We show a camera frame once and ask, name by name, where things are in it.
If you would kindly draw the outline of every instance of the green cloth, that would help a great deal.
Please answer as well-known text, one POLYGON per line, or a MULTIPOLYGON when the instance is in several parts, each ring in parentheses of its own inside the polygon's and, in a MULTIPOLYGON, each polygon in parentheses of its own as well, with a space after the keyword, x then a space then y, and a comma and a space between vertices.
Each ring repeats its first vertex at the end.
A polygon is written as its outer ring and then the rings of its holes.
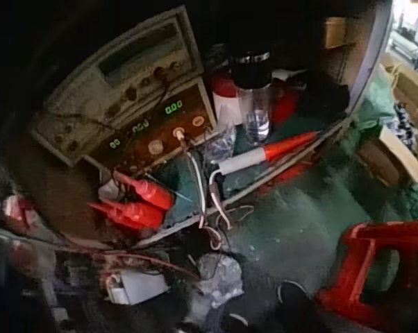
POLYGON ((390 81, 386 73, 379 69, 368 87, 367 95, 356 115, 356 125, 365 130, 381 124, 385 117, 395 117, 390 81))
MULTIPOLYGON (((390 82, 386 73, 379 69, 369 85, 365 100, 356 112, 353 128, 350 128, 340 142, 342 150, 348 156, 354 155, 362 136, 378 133, 374 129, 382 125, 383 118, 396 116, 393 106, 390 82)), ((401 189, 401 195, 411 217, 418 220, 418 184, 401 189)))

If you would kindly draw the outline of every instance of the green floor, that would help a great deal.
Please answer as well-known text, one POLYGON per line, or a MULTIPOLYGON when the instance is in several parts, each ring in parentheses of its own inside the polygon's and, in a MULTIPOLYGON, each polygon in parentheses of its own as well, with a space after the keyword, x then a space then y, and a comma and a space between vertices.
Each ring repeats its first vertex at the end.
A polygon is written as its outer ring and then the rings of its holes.
MULTIPOLYGON (((254 213, 228 233, 244 269, 245 294, 212 316, 235 311, 260 321, 275 306, 282 279, 300 282, 311 294, 328 284, 347 228, 410 219, 399 190, 371 178, 336 146, 318 165, 259 198, 254 213)), ((388 266, 378 269, 383 274, 372 274, 371 287, 391 278, 388 266)))

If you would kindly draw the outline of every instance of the red bottle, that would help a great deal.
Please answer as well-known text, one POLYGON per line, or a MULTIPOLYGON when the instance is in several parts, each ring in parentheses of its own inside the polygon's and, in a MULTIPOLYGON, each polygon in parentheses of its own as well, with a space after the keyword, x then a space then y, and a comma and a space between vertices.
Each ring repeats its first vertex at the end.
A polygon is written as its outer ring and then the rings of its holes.
POLYGON ((127 203, 124 205, 105 198, 102 198, 102 201, 119 210, 126 218, 146 228, 157 230, 162 225, 164 214, 158 208, 144 203, 127 203))
POLYGON ((128 217, 125 217, 122 212, 117 210, 116 208, 110 206, 110 205, 100 205, 98 203, 87 203, 90 207, 99 210, 100 212, 103 212, 106 214, 108 219, 110 219, 113 223, 123 224, 126 227, 130 227, 132 229, 138 230, 145 228, 144 225, 136 223, 129 219, 128 217))
POLYGON ((137 192, 143 200, 162 210, 170 210, 174 205, 174 196, 165 188, 154 182, 149 182, 144 179, 135 180, 117 171, 115 172, 115 176, 124 184, 133 187, 135 192, 137 192))

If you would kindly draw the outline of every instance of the red probe tip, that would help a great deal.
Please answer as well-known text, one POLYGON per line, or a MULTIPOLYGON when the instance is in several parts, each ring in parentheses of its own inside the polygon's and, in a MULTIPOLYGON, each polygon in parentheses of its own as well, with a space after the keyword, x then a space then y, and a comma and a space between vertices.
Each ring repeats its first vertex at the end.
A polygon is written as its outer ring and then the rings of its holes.
POLYGON ((266 144, 263 146, 266 154, 266 161, 270 161, 279 155, 284 155, 302 147, 311 142, 317 135, 317 132, 307 132, 288 139, 284 139, 281 142, 275 144, 266 144))
POLYGON ((106 214, 109 211, 109 207, 106 207, 105 205, 100 205, 99 203, 87 203, 87 205, 106 214))
POLYGON ((116 208, 117 210, 124 210, 125 206, 122 203, 117 203, 116 201, 106 199, 106 198, 99 198, 103 203, 106 205, 109 205, 113 208, 116 208))
POLYGON ((138 184, 138 181, 136 181, 135 179, 118 171, 115 171, 115 177, 118 178, 120 182, 133 186, 133 187, 136 187, 138 184))

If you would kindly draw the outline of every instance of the glass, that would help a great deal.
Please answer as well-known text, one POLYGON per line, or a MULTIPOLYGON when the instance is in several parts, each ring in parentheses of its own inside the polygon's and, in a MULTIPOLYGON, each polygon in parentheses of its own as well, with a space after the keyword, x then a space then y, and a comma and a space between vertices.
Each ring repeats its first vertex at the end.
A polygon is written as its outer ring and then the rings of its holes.
POLYGON ((271 85, 258 89, 237 88, 243 127, 248 141, 260 144, 270 134, 271 85))

